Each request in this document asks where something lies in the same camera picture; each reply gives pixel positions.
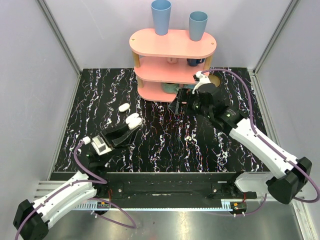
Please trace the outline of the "pink three-tier wooden shelf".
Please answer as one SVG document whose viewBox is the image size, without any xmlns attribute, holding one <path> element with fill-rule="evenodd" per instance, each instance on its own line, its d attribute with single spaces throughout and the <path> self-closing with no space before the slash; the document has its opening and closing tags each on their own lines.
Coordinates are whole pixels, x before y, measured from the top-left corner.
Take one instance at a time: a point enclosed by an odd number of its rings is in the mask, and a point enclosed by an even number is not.
<svg viewBox="0 0 320 240">
<path fill-rule="evenodd" d="M 205 32 L 200 41 L 193 41 L 187 30 L 170 29 L 166 35 L 158 35 L 153 28 L 136 31 L 129 38 L 134 61 L 138 94 L 146 101 L 172 102 L 176 94 L 162 90 L 162 83 L 195 85 L 193 75 L 211 66 L 217 48 L 216 39 Z M 170 64 L 167 58 L 177 58 Z M 187 59 L 205 59 L 197 66 L 189 66 Z"/>
</svg>

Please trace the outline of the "left light blue cup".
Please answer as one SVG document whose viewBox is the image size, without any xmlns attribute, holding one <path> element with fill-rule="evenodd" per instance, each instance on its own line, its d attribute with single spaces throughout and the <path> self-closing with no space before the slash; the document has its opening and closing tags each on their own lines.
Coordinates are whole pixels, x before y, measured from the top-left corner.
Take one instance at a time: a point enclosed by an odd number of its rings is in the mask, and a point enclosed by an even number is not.
<svg viewBox="0 0 320 240">
<path fill-rule="evenodd" d="M 168 33 L 171 7 L 169 0 L 154 0 L 151 3 L 153 25 L 157 35 L 164 36 Z"/>
</svg>

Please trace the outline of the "teal glazed ceramic mug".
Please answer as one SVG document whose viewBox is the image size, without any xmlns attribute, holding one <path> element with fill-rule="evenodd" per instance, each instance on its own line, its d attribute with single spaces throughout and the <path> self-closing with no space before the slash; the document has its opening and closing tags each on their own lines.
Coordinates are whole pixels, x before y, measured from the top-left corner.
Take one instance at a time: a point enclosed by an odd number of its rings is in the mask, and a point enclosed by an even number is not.
<svg viewBox="0 0 320 240">
<path fill-rule="evenodd" d="M 177 94 L 180 89 L 180 85 L 177 83 L 163 82 L 161 84 L 161 87 L 162 87 L 162 90 L 167 94 Z"/>
</svg>

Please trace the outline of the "light blue cup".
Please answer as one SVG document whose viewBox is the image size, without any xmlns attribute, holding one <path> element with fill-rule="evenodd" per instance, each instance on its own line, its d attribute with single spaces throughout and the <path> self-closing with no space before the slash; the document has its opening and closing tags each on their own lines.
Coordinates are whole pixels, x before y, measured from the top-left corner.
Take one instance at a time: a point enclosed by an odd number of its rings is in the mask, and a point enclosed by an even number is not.
<svg viewBox="0 0 320 240">
<path fill-rule="evenodd" d="M 203 11 L 194 11 L 189 15 L 189 38 L 200 41 L 206 29 L 208 15 Z"/>
<path fill-rule="evenodd" d="M 164 36 L 168 33 L 171 7 L 169 0 L 154 0 L 151 3 L 153 25 L 157 35 Z"/>
</svg>

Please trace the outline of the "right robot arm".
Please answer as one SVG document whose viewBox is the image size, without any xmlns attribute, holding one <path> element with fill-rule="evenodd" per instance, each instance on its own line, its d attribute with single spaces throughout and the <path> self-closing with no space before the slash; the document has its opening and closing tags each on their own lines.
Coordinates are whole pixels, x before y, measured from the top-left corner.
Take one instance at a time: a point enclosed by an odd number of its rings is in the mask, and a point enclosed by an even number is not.
<svg viewBox="0 0 320 240">
<path fill-rule="evenodd" d="M 240 173 L 227 185 L 230 197 L 261 192 L 287 205 L 309 182 L 312 162 L 307 157 L 298 159 L 269 139 L 242 111 L 227 105 L 214 84 L 206 83 L 196 90 L 179 89 L 168 108 L 174 114 L 184 112 L 206 118 L 215 129 L 238 141 L 267 166 L 269 173 Z"/>
</svg>

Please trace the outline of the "white oval pebble case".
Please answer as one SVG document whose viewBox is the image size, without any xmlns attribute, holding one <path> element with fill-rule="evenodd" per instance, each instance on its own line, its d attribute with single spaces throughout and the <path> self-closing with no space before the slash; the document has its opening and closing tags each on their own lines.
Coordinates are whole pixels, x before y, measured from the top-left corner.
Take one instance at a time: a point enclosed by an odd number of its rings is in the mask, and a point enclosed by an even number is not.
<svg viewBox="0 0 320 240">
<path fill-rule="evenodd" d="M 130 108 L 130 104 L 124 103 L 118 107 L 118 111 L 123 113 L 123 112 L 127 111 L 129 108 Z"/>
</svg>

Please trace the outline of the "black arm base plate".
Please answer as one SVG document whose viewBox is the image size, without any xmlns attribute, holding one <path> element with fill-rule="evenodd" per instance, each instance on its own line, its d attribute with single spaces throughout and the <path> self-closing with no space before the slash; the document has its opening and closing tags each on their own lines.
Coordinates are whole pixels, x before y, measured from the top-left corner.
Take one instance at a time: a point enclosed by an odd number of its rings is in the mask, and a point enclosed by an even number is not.
<svg viewBox="0 0 320 240">
<path fill-rule="evenodd" d="M 238 172 L 107 172 L 106 184 L 93 186 L 95 197 L 112 200 L 131 196 L 201 196 L 211 199 L 255 199 L 235 184 Z"/>
</svg>

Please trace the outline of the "right orange connector board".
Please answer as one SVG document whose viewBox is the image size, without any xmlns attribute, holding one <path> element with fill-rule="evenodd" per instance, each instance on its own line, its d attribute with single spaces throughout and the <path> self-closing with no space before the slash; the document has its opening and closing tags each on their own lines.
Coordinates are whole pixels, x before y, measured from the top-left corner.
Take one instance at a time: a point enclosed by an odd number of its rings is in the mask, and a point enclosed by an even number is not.
<svg viewBox="0 0 320 240">
<path fill-rule="evenodd" d="M 245 202 L 234 202 L 231 206 L 235 211 L 244 211 L 247 208 L 247 204 Z"/>
</svg>

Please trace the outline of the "pink mug on shelf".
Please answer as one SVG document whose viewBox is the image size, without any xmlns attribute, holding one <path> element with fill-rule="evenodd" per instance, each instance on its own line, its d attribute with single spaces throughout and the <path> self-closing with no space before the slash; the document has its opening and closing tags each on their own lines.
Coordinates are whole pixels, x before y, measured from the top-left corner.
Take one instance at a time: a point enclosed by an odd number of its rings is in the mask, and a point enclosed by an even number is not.
<svg viewBox="0 0 320 240">
<path fill-rule="evenodd" d="M 178 62 L 178 59 L 175 57 L 168 57 L 166 60 L 169 64 L 176 64 Z"/>
</svg>

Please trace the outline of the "orange connector board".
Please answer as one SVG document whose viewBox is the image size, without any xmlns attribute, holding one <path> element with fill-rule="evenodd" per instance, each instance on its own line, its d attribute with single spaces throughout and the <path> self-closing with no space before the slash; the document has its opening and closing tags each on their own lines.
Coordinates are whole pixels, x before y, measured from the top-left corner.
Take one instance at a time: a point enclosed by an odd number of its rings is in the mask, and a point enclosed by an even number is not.
<svg viewBox="0 0 320 240">
<path fill-rule="evenodd" d="M 109 209 L 110 208 L 110 204 L 107 203 L 106 201 L 97 201 L 97 208 L 98 209 Z"/>
<path fill-rule="evenodd" d="M 234 202 L 231 206 L 235 211 L 244 211 L 247 208 L 247 204 L 245 202 Z"/>
</svg>

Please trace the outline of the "brown ceramic bowl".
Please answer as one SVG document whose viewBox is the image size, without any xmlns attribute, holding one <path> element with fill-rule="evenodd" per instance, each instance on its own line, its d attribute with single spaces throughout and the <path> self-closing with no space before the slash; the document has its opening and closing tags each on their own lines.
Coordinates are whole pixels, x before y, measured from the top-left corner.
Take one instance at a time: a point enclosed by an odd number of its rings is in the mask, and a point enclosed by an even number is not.
<svg viewBox="0 0 320 240">
<path fill-rule="evenodd" d="M 221 80 L 220 80 L 220 78 L 219 78 L 218 76 L 210 74 L 210 75 L 208 76 L 208 78 L 209 78 L 210 82 L 211 82 L 212 84 L 214 84 L 216 87 L 219 87 L 219 86 L 220 86 Z"/>
</svg>

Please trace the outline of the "left orange connector board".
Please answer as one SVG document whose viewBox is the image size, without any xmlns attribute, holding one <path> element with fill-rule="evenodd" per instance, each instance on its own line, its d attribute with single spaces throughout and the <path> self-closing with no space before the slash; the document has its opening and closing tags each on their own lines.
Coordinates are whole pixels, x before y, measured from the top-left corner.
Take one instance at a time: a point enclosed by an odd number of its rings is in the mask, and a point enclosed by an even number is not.
<svg viewBox="0 0 320 240">
<path fill-rule="evenodd" d="M 97 208 L 98 209 L 109 209 L 110 208 L 110 204 L 107 203 L 106 201 L 97 201 Z"/>
</svg>

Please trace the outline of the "right light blue cup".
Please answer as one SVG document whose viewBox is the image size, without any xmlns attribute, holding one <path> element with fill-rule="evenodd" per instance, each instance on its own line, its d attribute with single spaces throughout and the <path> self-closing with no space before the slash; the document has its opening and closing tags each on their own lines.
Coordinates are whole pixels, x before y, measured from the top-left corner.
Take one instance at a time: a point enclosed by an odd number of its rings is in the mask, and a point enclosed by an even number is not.
<svg viewBox="0 0 320 240">
<path fill-rule="evenodd" d="M 189 15 L 189 38 L 200 41 L 206 29 L 208 15 L 203 11 L 194 11 Z"/>
</svg>

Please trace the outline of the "white earbuds charging case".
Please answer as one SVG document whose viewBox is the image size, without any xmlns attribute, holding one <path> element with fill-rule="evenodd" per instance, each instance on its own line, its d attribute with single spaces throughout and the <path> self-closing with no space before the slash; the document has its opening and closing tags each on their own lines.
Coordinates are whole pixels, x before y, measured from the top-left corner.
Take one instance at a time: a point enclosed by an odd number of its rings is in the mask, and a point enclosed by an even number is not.
<svg viewBox="0 0 320 240">
<path fill-rule="evenodd" d="M 125 123 L 128 125 L 130 130 L 140 126 L 142 122 L 143 120 L 138 113 L 133 113 L 125 119 Z"/>
</svg>

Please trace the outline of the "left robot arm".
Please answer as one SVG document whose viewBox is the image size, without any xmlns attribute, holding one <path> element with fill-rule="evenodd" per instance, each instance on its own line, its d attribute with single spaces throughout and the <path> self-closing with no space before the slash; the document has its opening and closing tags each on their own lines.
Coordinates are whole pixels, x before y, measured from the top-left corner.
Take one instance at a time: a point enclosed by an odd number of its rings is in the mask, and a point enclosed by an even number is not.
<svg viewBox="0 0 320 240">
<path fill-rule="evenodd" d="M 103 198 L 108 193 L 107 180 L 82 165 L 77 152 L 82 145 L 91 144 L 98 156 L 126 147 L 137 133 L 141 123 L 127 123 L 113 131 L 102 131 L 99 135 L 80 140 L 73 157 L 79 170 L 67 182 L 47 195 L 29 202 L 27 199 L 18 205 L 13 225 L 17 229 L 15 238 L 41 240 L 50 227 L 74 207 L 91 197 Z"/>
</svg>

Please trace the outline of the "dark blue mug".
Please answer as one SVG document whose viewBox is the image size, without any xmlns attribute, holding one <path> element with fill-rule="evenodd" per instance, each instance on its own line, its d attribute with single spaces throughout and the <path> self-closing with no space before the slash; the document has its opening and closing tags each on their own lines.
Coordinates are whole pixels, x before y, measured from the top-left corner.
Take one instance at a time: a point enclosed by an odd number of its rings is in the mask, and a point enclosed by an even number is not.
<svg viewBox="0 0 320 240">
<path fill-rule="evenodd" d="M 205 62 L 204 58 L 201 59 L 193 59 L 193 58 L 188 58 L 187 59 L 187 64 L 191 67 L 196 67 L 199 64 L 202 64 Z"/>
</svg>

